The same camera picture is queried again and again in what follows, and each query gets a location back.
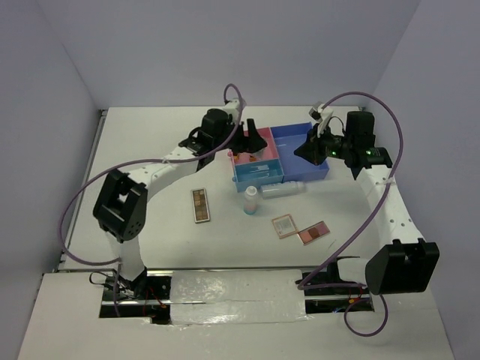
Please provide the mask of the silver white pan palette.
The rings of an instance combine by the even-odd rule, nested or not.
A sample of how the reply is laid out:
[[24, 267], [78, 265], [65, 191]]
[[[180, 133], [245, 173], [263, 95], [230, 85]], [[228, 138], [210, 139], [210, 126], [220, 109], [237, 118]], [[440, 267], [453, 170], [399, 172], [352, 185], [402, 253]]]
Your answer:
[[262, 148], [260, 149], [259, 151], [256, 151], [254, 152], [251, 157], [252, 158], [255, 158], [257, 161], [261, 161], [264, 159], [265, 155], [266, 155], [266, 150], [267, 148]]

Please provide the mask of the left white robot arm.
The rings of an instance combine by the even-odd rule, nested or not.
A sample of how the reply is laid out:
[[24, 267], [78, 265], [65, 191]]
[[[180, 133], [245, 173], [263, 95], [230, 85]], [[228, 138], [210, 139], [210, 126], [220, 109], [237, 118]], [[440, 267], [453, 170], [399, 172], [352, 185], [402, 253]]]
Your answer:
[[108, 172], [94, 205], [93, 215], [109, 237], [120, 259], [117, 271], [120, 290], [138, 299], [147, 289], [147, 269], [140, 254], [139, 235], [146, 224], [149, 200], [164, 188], [209, 165], [218, 151], [233, 155], [256, 155], [267, 142], [258, 133], [254, 120], [242, 122], [244, 106], [230, 100], [220, 109], [209, 109], [194, 128], [163, 160], [122, 172]]

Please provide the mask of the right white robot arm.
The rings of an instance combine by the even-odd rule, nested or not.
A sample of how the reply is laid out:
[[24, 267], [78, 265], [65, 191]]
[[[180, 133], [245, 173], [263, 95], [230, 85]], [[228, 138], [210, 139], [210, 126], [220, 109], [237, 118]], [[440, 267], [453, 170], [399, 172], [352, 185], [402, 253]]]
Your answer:
[[[365, 111], [348, 112], [340, 135], [332, 133], [331, 108], [312, 109], [316, 124], [295, 155], [319, 165], [327, 158], [342, 160], [358, 181], [371, 209], [367, 220], [324, 263], [337, 268], [326, 275], [327, 287], [343, 293], [353, 284], [367, 287], [374, 295], [423, 293], [440, 258], [436, 243], [425, 241], [403, 201], [395, 170], [385, 148], [375, 145], [374, 115]], [[375, 222], [379, 251], [370, 259], [342, 257], [341, 253]]]

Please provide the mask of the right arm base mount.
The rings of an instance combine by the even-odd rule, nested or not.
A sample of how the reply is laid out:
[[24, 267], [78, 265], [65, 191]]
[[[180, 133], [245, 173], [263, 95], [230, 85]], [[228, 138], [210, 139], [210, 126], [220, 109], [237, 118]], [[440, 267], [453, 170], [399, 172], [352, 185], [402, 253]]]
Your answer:
[[320, 289], [304, 290], [304, 306], [306, 314], [336, 314], [343, 313], [349, 305], [364, 299], [364, 302], [352, 307], [351, 311], [374, 311], [371, 294], [368, 288], [359, 286], [338, 286], [338, 284], [354, 284], [352, 281], [341, 280], [338, 261], [321, 270], [306, 286], [328, 285]]

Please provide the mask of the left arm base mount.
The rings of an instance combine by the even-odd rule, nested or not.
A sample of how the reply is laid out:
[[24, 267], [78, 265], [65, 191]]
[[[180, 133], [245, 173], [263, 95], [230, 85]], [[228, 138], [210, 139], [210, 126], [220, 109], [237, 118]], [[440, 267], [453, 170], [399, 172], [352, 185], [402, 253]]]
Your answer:
[[141, 280], [135, 289], [118, 279], [115, 273], [93, 271], [88, 277], [91, 285], [103, 290], [99, 317], [146, 318], [156, 325], [169, 325], [171, 276], [150, 276]]

